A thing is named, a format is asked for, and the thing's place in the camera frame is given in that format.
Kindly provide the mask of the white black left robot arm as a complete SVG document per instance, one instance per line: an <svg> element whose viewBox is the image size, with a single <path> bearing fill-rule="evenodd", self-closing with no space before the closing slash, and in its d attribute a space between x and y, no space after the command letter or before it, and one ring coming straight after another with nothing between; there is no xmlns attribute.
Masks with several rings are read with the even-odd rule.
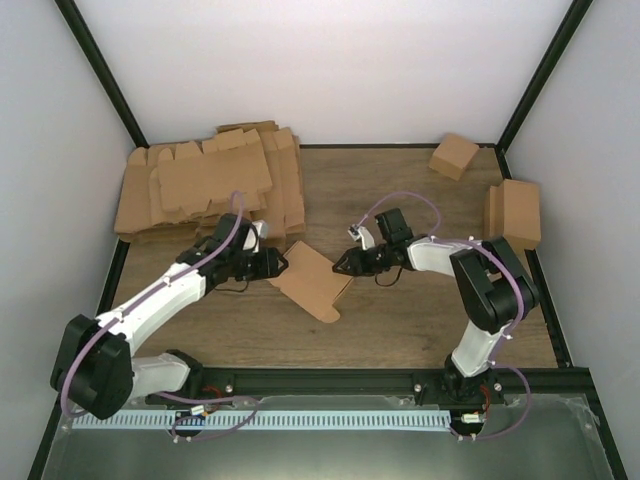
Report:
<svg viewBox="0 0 640 480"><path fill-rule="evenodd" d="M228 280L249 284L280 276L289 263L277 248L263 245L267 230L263 221L225 214L212 234L180 253L130 300L95 318L70 320L50 380L63 413L104 420L149 395L196 402L204 392L200 362L179 350L143 358L136 353L177 313Z"/></svg>

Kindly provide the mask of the black left corner frame post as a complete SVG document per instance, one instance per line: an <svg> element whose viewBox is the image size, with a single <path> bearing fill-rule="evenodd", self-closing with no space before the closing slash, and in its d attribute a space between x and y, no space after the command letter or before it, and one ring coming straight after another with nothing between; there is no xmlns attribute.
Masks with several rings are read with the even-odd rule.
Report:
<svg viewBox="0 0 640 480"><path fill-rule="evenodd" d="M148 148L149 143L76 2L55 0L54 3L134 145Z"/></svg>

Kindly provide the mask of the large folded cardboard box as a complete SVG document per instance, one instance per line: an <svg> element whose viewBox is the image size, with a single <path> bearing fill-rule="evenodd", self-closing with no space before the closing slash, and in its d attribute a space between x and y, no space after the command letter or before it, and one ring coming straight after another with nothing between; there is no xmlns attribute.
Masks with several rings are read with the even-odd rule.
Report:
<svg viewBox="0 0 640 480"><path fill-rule="evenodd" d="M535 250L541 241L540 188L505 179L485 197L483 237L504 237L516 252Z"/></svg>

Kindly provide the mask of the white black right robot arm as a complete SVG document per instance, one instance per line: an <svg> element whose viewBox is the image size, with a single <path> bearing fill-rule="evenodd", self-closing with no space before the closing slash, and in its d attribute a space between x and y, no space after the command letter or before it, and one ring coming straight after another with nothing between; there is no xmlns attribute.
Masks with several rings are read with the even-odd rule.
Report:
<svg viewBox="0 0 640 480"><path fill-rule="evenodd" d="M502 236L444 240L416 235L398 208L376 215L375 221L383 242L376 244L366 227L351 226L349 235L359 245L346 250L332 271L376 277L397 267L454 278L468 324L445 360L442 383L451 400L468 402L486 381L498 346L539 304L535 283Z"/></svg>

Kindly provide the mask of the black aluminium frame rail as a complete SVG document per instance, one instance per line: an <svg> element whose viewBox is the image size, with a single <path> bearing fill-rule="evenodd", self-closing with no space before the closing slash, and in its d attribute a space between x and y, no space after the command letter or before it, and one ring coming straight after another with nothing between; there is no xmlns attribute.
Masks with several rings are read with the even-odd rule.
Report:
<svg viewBox="0 0 640 480"><path fill-rule="evenodd" d="M190 379L196 383L206 370L235 375L235 395L414 395L411 376L428 369L351 368L203 368ZM509 369L493 371L501 391L522 393L527 381L533 393L588 392L595 389L587 368L524 368L521 375Z"/></svg>

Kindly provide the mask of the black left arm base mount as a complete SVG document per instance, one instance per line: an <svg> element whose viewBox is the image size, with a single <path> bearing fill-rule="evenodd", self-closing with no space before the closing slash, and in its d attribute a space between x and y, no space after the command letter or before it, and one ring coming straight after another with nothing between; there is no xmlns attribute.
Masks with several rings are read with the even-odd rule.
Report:
<svg viewBox="0 0 640 480"><path fill-rule="evenodd" d="M233 373L214 372L206 370L196 383L195 379L190 379L187 384L171 395L184 397L191 400L217 399L231 396L235 391L236 379ZM173 407L192 407L192 404L184 403L178 400L172 400L162 397L158 394L148 395L144 398L147 405L169 406Z"/></svg>

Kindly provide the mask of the black corner frame post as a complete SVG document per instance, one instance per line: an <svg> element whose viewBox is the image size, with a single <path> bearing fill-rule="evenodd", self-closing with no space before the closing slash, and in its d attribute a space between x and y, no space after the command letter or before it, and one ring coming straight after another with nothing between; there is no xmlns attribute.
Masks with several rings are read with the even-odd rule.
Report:
<svg viewBox="0 0 640 480"><path fill-rule="evenodd" d="M512 145L592 3L592 0L573 0L570 3L496 144L500 151L506 153Z"/></svg>
<svg viewBox="0 0 640 480"><path fill-rule="evenodd" d="M54 3L134 145L148 148L149 143L76 2L55 0Z"/></svg>

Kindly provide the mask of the small folded cardboard box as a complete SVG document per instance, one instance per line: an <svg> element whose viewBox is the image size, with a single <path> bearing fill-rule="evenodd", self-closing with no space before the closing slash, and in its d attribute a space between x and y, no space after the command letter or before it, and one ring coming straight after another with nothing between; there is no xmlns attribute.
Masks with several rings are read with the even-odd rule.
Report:
<svg viewBox="0 0 640 480"><path fill-rule="evenodd" d="M447 178L459 181L479 149L478 144L467 138L448 133L434 150L428 167Z"/></svg>

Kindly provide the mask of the brown cardboard box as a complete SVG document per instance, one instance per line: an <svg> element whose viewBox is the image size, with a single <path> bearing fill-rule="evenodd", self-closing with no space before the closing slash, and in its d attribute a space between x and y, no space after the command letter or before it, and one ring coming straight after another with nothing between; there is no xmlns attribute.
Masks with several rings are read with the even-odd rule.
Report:
<svg viewBox="0 0 640 480"><path fill-rule="evenodd" d="M284 258L288 267L269 283L316 320L326 324L338 321L335 303L353 278L335 273L332 261L303 241L293 244Z"/></svg>

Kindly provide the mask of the black right corner frame post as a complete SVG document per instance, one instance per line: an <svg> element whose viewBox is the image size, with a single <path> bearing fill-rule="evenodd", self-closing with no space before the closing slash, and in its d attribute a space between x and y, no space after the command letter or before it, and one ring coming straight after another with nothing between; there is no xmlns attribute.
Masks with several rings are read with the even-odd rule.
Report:
<svg viewBox="0 0 640 480"><path fill-rule="evenodd" d="M592 3L592 0L573 0L570 3L496 144L500 151L506 153L512 145Z"/></svg>

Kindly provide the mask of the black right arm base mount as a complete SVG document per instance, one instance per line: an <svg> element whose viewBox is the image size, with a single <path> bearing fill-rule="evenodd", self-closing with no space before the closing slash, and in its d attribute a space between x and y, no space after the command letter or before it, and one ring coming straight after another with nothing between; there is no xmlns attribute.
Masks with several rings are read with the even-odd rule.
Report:
<svg viewBox="0 0 640 480"><path fill-rule="evenodd" d="M494 388L496 382L491 370L470 378L446 369L420 370L411 376L415 402L444 409L480 407L486 400L485 394L491 404L502 404L504 396Z"/></svg>

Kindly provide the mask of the stack of flat cardboard blanks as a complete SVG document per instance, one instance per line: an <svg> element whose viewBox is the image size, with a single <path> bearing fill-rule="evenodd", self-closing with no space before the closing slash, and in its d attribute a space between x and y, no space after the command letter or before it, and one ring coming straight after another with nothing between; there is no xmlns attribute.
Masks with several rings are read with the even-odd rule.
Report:
<svg viewBox="0 0 640 480"><path fill-rule="evenodd" d="M218 127L208 139L138 147L127 160L114 231L126 242L204 236L235 208L281 246L306 229L297 136L275 121Z"/></svg>

